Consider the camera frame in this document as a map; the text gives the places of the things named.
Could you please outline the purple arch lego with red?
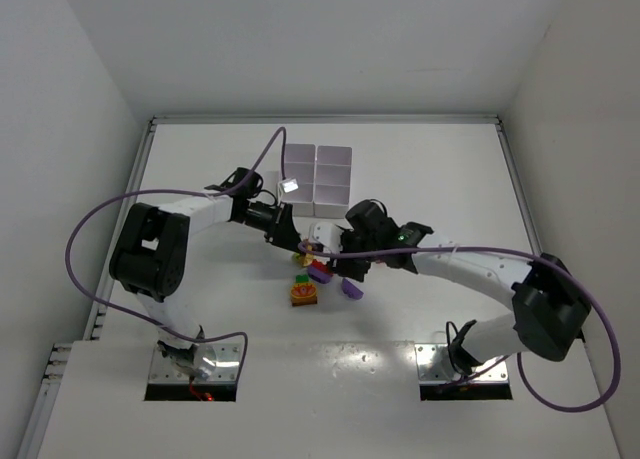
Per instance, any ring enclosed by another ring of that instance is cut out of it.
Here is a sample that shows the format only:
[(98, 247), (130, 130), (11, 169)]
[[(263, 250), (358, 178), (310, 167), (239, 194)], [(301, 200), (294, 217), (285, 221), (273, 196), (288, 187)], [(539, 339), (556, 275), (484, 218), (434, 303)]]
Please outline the purple arch lego with red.
[(329, 266), (318, 260), (313, 260), (307, 267), (308, 276), (320, 284), (328, 284), (333, 278), (333, 272)]

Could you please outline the orange printed round lego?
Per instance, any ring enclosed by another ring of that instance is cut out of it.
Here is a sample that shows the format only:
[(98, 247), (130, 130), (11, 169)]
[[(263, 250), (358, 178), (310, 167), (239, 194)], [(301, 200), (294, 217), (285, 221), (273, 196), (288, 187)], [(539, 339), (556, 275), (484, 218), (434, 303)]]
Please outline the orange printed round lego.
[(293, 284), (289, 292), (289, 297), (290, 297), (290, 302), (292, 298), (309, 298), (309, 297), (317, 298), (317, 288), (315, 284), (312, 282), (310, 284), (298, 285), (298, 286)]

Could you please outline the yellow lego brick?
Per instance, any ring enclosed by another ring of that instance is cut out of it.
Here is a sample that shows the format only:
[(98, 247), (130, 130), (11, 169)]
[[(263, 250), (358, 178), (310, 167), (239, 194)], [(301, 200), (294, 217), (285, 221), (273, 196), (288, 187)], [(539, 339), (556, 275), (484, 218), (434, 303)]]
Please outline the yellow lego brick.
[(300, 268), (306, 269), (313, 262), (314, 256), (298, 252), (293, 254), (292, 259)]

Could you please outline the brown lego plate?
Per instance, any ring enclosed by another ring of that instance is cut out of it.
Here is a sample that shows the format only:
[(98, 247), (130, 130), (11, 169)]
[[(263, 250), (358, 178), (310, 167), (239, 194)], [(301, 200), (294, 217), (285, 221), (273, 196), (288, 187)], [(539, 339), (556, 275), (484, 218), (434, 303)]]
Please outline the brown lego plate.
[(318, 303), (318, 299), (316, 297), (291, 299), (291, 305), (293, 307), (311, 306), (311, 305), (316, 305), (317, 303)]

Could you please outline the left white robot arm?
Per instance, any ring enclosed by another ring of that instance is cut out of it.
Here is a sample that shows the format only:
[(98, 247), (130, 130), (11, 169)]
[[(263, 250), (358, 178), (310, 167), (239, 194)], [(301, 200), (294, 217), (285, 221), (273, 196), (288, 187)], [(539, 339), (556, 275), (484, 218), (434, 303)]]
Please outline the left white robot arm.
[(215, 352), (204, 343), (203, 327), (178, 293), (192, 236), (236, 222), (263, 232), (267, 243), (287, 251), (301, 242), (293, 206), (258, 201), (262, 186), (260, 174), (239, 167), (222, 184), (194, 197), (160, 206), (136, 203), (116, 242), (110, 276), (136, 296), (156, 325), (162, 356), (191, 378), (205, 380), (217, 366)]

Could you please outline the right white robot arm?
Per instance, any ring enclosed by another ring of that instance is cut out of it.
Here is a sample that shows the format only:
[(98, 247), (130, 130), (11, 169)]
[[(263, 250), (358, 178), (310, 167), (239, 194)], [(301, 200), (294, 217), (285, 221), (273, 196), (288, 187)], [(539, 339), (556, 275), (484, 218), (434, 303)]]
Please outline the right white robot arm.
[(447, 360), (468, 376), (497, 356), (532, 352), (561, 362), (565, 359), (591, 306), (564, 278), (564, 264), (542, 254), (523, 261), (496, 253), (462, 252), (431, 227), (397, 225), (385, 209), (363, 200), (346, 214), (348, 228), (340, 234), (342, 258), (330, 262), (342, 277), (363, 281), (371, 264), (449, 280), (505, 306), (507, 314), (492, 320), (470, 320), (447, 346)]

